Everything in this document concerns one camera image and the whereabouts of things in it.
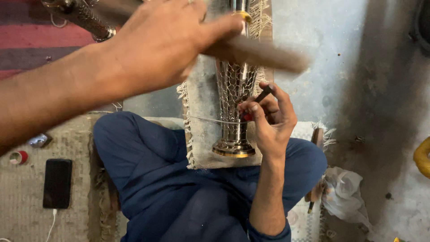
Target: person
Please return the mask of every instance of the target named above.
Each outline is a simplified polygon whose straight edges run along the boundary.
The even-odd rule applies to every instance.
[[[239,105],[256,125],[261,166],[189,170],[184,130],[131,112],[101,117],[94,142],[130,220],[122,242],[291,241],[288,211],[327,167],[313,143],[290,138],[297,122],[288,94]]]
[[[239,34],[242,17],[202,23],[203,0],[152,0],[112,39],[0,82],[0,155],[76,115],[180,83],[199,53]],[[261,166],[186,168],[183,130],[118,112],[94,126],[97,151],[130,219],[122,241],[289,241],[288,211],[320,179],[326,159],[290,138],[297,122],[273,85],[239,105],[256,123]]]

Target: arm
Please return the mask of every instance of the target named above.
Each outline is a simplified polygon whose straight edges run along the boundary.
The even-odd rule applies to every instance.
[[[242,29],[240,16],[201,23],[205,13],[203,0],[151,1],[112,39],[0,81],[0,155],[88,110],[184,81],[199,53]]]
[[[257,190],[252,201],[249,222],[254,228],[270,236],[280,234],[285,227],[282,190],[284,188],[285,158],[267,160],[263,158]]]
[[[0,81],[0,155],[50,127],[109,102],[99,45]]]
[[[249,222],[258,232],[277,236],[286,226],[282,203],[285,150],[297,117],[288,94],[276,84],[260,83],[261,88],[267,85],[273,85],[274,96],[268,95],[260,104],[250,98],[240,104],[239,110],[248,110],[252,114],[256,125],[257,146],[263,154]]]

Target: red striped carpet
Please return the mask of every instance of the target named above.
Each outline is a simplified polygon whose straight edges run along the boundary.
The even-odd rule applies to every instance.
[[[57,24],[63,20],[54,17]],[[51,24],[40,0],[0,0],[0,80],[57,60],[94,43],[86,30]]]

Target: sleeve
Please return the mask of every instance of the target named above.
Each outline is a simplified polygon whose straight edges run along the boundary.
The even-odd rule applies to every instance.
[[[291,229],[290,225],[288,224],[288,220],[285,221],[285,228],[284,230],[276,235],[276,236],[270,236],[263,233],[258,232],[249,222],[249,219],[246,220],[246,228],[248,235],[248,239],[251,242],[266,242],[266,241],[282,241],[282,242],[291,242]]]

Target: charging cable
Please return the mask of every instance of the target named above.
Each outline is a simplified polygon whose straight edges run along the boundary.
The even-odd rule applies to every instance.
[[[49,237],[51,236],[52,228],[54,227],[54,224],[55,224],[55,217],[57,215],[57,209],[53,209],[52,214],[54,215],[54,221],[52,221],[52,225],[51,225],[51,228],[49,229],[48,238],[46,238],[46,242],[48,242]],[[8,240],[6,238],[0,238],[0,241],[1,240],[4,240],[6,242],[12,242],[12,241],[10,241],[10,240]]]
[[[49,229],[48,238],[46,238],[46,242],[48,242],[48,240],[49,240],[49,236],[51,236],[52,228],[54,227],[54,224],[55,224],[55,217],[56,217],[56,215],[57,215],[57,209],[53,209],[53,210],[52,210],[52,214],[54,215],[54,220],[52,221],[52,226],[51,226],[51,228]]]

